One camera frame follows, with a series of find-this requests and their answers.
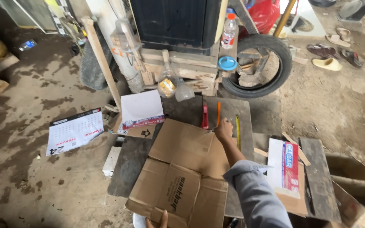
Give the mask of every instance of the yellow tape measure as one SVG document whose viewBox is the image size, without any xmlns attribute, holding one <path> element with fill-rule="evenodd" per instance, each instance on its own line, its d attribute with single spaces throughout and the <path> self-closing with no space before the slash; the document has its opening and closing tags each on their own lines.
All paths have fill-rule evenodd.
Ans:
<svg viewBox="0 0 365 228">
<path fill-rule="evenodd" d="M 241 144 L 240 144 L 240 122 L 239 122 L 239 115 L 236 114 L 236 136 L 237 136 L 237 148 L 241 151 Z"/>
</svg>

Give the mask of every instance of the calendar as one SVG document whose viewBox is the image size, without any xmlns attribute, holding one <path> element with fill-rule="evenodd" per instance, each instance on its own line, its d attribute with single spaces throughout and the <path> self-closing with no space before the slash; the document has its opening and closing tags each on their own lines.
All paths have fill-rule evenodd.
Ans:
<svg viewBox="0 0 365 228">
<path fill-rule="evenodd" d="M 101 108 L 50 122 L 46 156 L 83 146 L 103 132 Z"/>
</svg>

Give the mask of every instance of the orange pencil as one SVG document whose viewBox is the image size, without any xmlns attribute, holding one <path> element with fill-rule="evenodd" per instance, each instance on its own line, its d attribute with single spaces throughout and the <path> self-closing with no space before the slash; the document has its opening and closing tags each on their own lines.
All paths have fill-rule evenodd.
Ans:
<svg viewBox="0 0 365 228">
<path fill-rule="evenodd" d="M 217 120 L 216 120 L 216 126 L 219 126 L 219 121 L 220 121 L 220 115 L 221 115 L 221 103 L 218 102 L 218 117 L 217 117 Z"/>
</svg>

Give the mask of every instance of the brown sandal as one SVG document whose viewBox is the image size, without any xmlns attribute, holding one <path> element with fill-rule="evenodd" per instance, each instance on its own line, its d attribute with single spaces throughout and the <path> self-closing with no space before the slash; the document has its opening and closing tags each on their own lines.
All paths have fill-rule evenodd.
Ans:
<svg viewBox="0 0 365 228">
<path fill-rule="evenodd" d="M 358 55 L 356 52 L 351 52 L 348 51 L 344 48 L 340 49 L 340 54 L 342 55 L 343 58 L 345 58 L 347 61 L 349 61 L 349 63 L 351 65 L 353 65 L 356 68 L 361 68 L 362 67 L 362 62 L 360 62 L 358 60 Z"/>
<path fill-rule="evenodd" d="M 335 48 L 323 44 L 316 44 L 316 45 L 310 44 L 307 46 L 307 50 L 310 51 L 312 54 L 324 58 L 340 59 L 340 55 L 336 52 Z"/>
</svg>

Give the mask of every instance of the red plastic bag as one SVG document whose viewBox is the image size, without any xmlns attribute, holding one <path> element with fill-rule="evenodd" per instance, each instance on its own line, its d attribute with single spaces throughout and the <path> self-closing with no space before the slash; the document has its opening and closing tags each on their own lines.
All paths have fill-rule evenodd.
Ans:
<svg viewBox="0 0 365 228">
<path fill-rule="evenodd" d="M 249 9 L 249 14 L 260 34 L 268 34 L 275 21 L 280 17 L 280 1 L 265 0 L 256 3 Z M 248 35 L 245 28 L 240 32 L 240 37 Z"/>
</svg>

